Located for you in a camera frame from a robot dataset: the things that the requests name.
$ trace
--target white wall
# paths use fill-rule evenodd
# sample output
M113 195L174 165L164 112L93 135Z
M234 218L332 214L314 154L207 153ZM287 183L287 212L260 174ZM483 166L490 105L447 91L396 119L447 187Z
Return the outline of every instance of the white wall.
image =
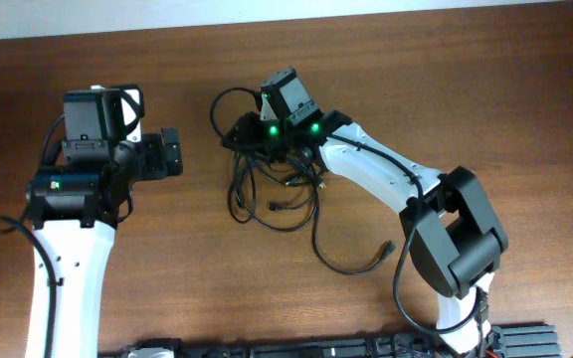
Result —
M550 0L0 0L0 39Z

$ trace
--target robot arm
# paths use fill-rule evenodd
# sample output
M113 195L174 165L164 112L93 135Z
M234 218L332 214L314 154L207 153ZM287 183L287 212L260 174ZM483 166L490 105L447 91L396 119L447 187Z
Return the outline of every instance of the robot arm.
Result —
M28 185L27 218L50 262L35 250L26 358L97 356L105 265L125 219L119 207L127 202L131 213L135 182L182 173L178 131L141 134L143 105L134 85L66 94L65 165L42 159L48 165Z
M438 192L441 190L442 182L440 177L445 177L444 173L412 162L386 148L368 136L358 124L351 123L348 125L342 125L332 134L368 145L371 148L383 151L397 159L402 163L402 165L406 166L406 168L409 168L415 175L417 175L424 189L424 196L429 196L432 192ZM388 160L385 160L381 156L369 151L357 149L357 147L343 141L328 138L326 143L320 146L319 154L324 165L330 172L346 177L360 185L362 188L366 189L383 203L388 205L396 214L402 213L408 207L408 201L411 198L417 198L416 186L412 184L409 177L404 174L403 171ZM440 213L436 214L441 216L441 214L444 214L445 212L445 210L442 210ZM431 230L439 230L441 221L438 217L432 219L433 222L431 224L434 228ZM408 222L409 219L406 220L408 223L407 227L410 227L410 222ZM421 228L419 230L424 232L427 229L428 228ZM432 241L432 243L435 244L435 251L451 249L450 257L453 259L449 260L449 263L452 263L454 260L461 257L457 247L448 247L447 245L443 245L443 243L435 241ZM437 329L452 327L457 323L462 322L471 313L471 311L473 311L475 302L478 299L476 287L482 289L485 294L488 293L489 285L494 277L494 272L484 272L485 268L483 265L490 266L494 260L498 260L500 253L501 249L499 241L495 240L493 243L488 241L488 245L477 249L476 254L467 254L466 258L469 256L481 255L483 256L484 261L470 264L477 265L477 267L474 268L473 276L474 278L478 277L478 279L472 284L472 286L462 287L461 290L459 290L456 280L452 281L452 286L449 286L447 285L447 277L441 274L436 274L440 269L434 268L431 264L435 264L433 261L436 260L435 256L437 253L431 253L430 248L424 247L423 243L419 243L419 245L416 244L414 247L411 247L411 256L413 261L416 262L416 267L424 279L438 291L437 303L439 307L439 319L437 321ZM459 297L454 296L455 290L459 293ZM486 314L482 318L481 322L470 321L457 331L441 334L440 337L442 341L444 341L457 354L464 354L473 350L479 344L478 324L482 327L482 336L486 337L490 332L490 324L487 321Z
M445 174L422 166L376 142L347 115L322 113L292 68L270 76L255 97L260 115L242 116L223 136L223 146L270 163L299 152L388 205L400 216L413 264L437 292L438 330L424 331L439 333L456 355L478 346L478 326L483 336L489 332L483 292L507 238L475 175L462 167ZM444 227L445 212L459 218ZM463 324L468 317L475 319Z

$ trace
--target black bracket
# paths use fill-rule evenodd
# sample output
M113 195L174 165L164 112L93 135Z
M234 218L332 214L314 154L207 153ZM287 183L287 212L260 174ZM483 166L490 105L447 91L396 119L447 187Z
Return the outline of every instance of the black bracket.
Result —
M425 196L417 232L410 248L413 264L439 294L461 299L486 272L498 269L507 250L507 235L475 174L459 167L441 177L441 184ZM400 213L408 237L417 199ZM439 213L459 217L444 227Z

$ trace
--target wood grain surface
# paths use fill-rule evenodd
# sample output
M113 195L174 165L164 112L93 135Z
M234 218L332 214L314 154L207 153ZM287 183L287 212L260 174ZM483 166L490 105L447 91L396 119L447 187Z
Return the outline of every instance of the wood grain surface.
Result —
M257 88L294 66L324 110L351 115L381 143L444 171L478 176L510 247L490 291L494 323L555 324L573 354L573 2L0 41L0 213L18 215L41 140L67 90L138 83L145 131L181 133L185 173L138 183L105 272L99 349L139 338L280 341L396 332L396 252L377 271L326 269L310 230L277 234L227 213L231 153L208 110L216 93ZM232 94L227 127L253 104ZM287 198L261 181L260 200ZM329 175L320 241L359 267L398 218ZM277 224L303 213L270 214ZM22 357L32 296L29 244L0 237L0 357ZM435 295L412 266L402 299L434 322Z

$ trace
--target black cable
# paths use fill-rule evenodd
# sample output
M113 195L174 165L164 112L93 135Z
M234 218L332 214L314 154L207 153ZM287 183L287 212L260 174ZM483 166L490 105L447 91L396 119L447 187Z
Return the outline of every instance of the black cable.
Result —
M66 137L64 137L62 140L57 140L52 143L52 146L50 149L48 149L48 152L44 157L43 165L54 166L57 163L57 160L59 160L59 154L61 154L63 147L63 140L66 140Z
M48 300L48 322L46 326L46 347L44 349L44 357L52 358L52 343L55 333L55 316L57 313L57 276L55 274L55 268L52 266L52 262L50 261L46 250L41 245L39 240L37 240L33 233L26 229L22 223L15 219L1 215L0 222L4 222L15 228L15 230L19 230L19 232L21 232L21 234L23 234L26 239L28 239L30 244L32 244L32 246L35 248L41 257L41 260L44 262L44 266L46 267L46 271L48 273L48 287L50 289L50 297Z
M411 247L411 244L413 242L413 238L415 237L415 233L417 232L417 224L419 223L419 220L421 219L422 208L423 208L423 204L424 204L424 189L422 188L422 184L420 183L419 178L412 171L410 171L410 169L408 169L406 166L404 166L402 163L400 163L397 159L393 158L392 156L388 155L387 153L382 152L381 150L369 147L368 145L362 144L360 142L350 140L350 139L347 139L344 137L340 137L340 136L337 136L334 134L328 134L327 136L329 138L339 140L339 141L342 141L344 143L353 145L353 146L357 147L358 149L367 150L373 154L379 155L380 157L390 161L396 167L398 167L401 171L403 171L404 174L406 174L406 176L408 176L410 178L410 180L412 181L412 183L417 187L417 199L416 199L416 205L415 205L417 209L415 211L415 218L413 220L413 226L412 226L410 233L408 235L408 239L406 239L406 242L404 243L404 248L402 249L402 253L399 257L399 261L397 263L397 268L395 269L395 276L393 278L393 298L395 300L395 305L397 306L397 309L399 309L399 311L402 313L402 316L418 331L426 333L426 334L432 334L432 335L441 335L441 334L446 334L446 333L452 333L456 330L459 330L460 328L462 328L466 324L468 324L473 318L475 318L475 315L478 313L478 310L480 308L482 290L479 287L477 287L477 297L475 300L475 305L473 306L473 309L471 310L470 314L466 318L464 318L464 320L455 324L454 326L448 327L448 328L441 328L441 329L427 328L427 327L424 327L423 325L419 324L417 321L415 321L408 314L408 312L406 312L406 310L404 309L404 307L401 303L401 300L399 298L399 282L401 280L400 278L401 278L402 268L404 267L404 262L406 261L406 257L408 256L408 253L410 252L410 247Z
M134 201L131 198L131 194L129 194L129 196L127 197L127 214L119 217L116 221L119 224L124 222L125 219L127 219L131 215L131 212L133 212L133 211L134 211Z
M230 88L230 89L225 89L222 92L220 92L216 96L214 101L212 102L211 107L209 109L209 120L212 124L212 127L214 128L214 131L216 131L216 134L218 134L218 136L220 136L223 143L227 143L227 145L229 147L234 148L234 174L233 174L232 183L229 186L229 190L227 193L227 206L228 206L229 214L231 215L231 217L236 222L238 222L240 224L246 224L246 223L249 223L250 221L253 220L253 221L256 221L258 224L260 224L261 226L263 226L269 230L280 232L280 233L290 233L290 232L298 231L298 230L306 227L311 222L313 222L313 228L312 228L312 233L311 233L311 242L312 242L312 246L313 246L313 251L314 251L315 255L317 256L317 258L326 267L333 270L334 272L344 274L344 275L361 275L361 274L368 273L374 269L377 269L386 260L386 258L388 258L388 256L390 256L390 254L395 250L395 246L392 242L388 242L386 244L385 250L379 256L379 258L375 261L375 263L370 265L368 268L361 269L361 270L344 270L344 269L336 268L333 265L331 265L323 257L323 255L321 254L321 252L317 246L317 227L318 227L319 213L320 213L320 202L319 202L319 195L317 192L317 186L319 184L321 184L321 179L319 178L317 172L315 171L315 168L313 167L312 164L305 165L299 159L297 159L291 155L288 155L286 157L286 163L289 164L290 166L292 166L295 169L295 172L290 178L288 178L288 180L284 180L284 181L279 180L279 179L275 178L274 176L272 176L271 174L269 174L267 171L265 171L264 168L262 168L262 166L259 165L259 161L256 158L253 158L250 154L248 154L249 152L253 152L257 149L263 148L264 145L262 145L262 144L240 145L238 143L235 143L235 142L232 142L231 140L229 140L223 134L223 132L218 127L218 124L216 123L215 110L216 110L216 106L218 105L219 100L225 94L232 92L232 91L243 91L243 92L251 94L254 97L254 100L256 102L256 107L258 108L258 110L260 110L262 108L262 98L261 98L261 94L258 91L255 91L252 89L246 89L246 88ZM290 138L293 138L293 137L300 134L299 131L292 131L291 133L287 133L285 128L283 128L283 130L284 130L284 134L282 136L283 141L287 141ZM246 165L243 169L239 169L240 161L243 158L245 159ZM265 164L268 166L269 169L276 171L271 166L271 163L265 163ZM311 186L311 189L312 189L311 194L309 195L309 197L306 200L304 200L303 202L301 202L299 204L292 205L292 206L282 206L282 205L279 205L279 204L276 204L273 202L270 203L270 210L277 212L277 211L298 210L298 209L301 209L301 208L305 207L306 205L308 205L312 202L312 208L311 208L310 214L306 217L306 219L302 223L295 225L295 226L292 226L292 227L279 228L279 227L275 227L273 225L270 225L270 224L266 223L265 221L263 221L262 219L258 218L258 216L256 215L257 188L256 188L256 179L254 176L254 169L258 169L264 176L266 176L268 179L270 179L274 183L280 184L280 185L285 186L285 187L301 187L301 186L306 186L306 185ZM244 190L243 190L243 184L244 184L247 177L250 178L251 186L252 186L251 208L249 208L245 203L245 195L244 195ZM300 179L303 179L303 178L308 179L308 181L300 181ZM235 198L235 201L236 201L236 204L238 205L238 207L240 209L243 209L246 212L246 214L247 214L246 218L241 218L238 215L236 215L235 210L234 210L234 206L233 206L234 205L234 198Z
M64 114L61 114L61 116L59 116L59 118L57 118L52 125L50 126L50 129L48 130L48 134L46 135L46 137L44 138L44 142L41 145L41 154L39 156L39 166L44 165L44 158L46 157L46 151L48 150L48 143L50 142L50 137L52 137L52 133L55 131L55 129L57 129L57 126L59 126L59 124L66 118L66 116Z
M477 358L482 358L483 354L483 326L481 322L477 322L478 329L478 346L477 346Z
M28 206L27 205L24 208L24 211L19 216L18 222L23 223L24 221L26 221L26 217L28 217ZM0 235L10 234L10 233L14 232L15 230L17 230L17 228L15 228L14 226L9 226L8 228L0 229Z

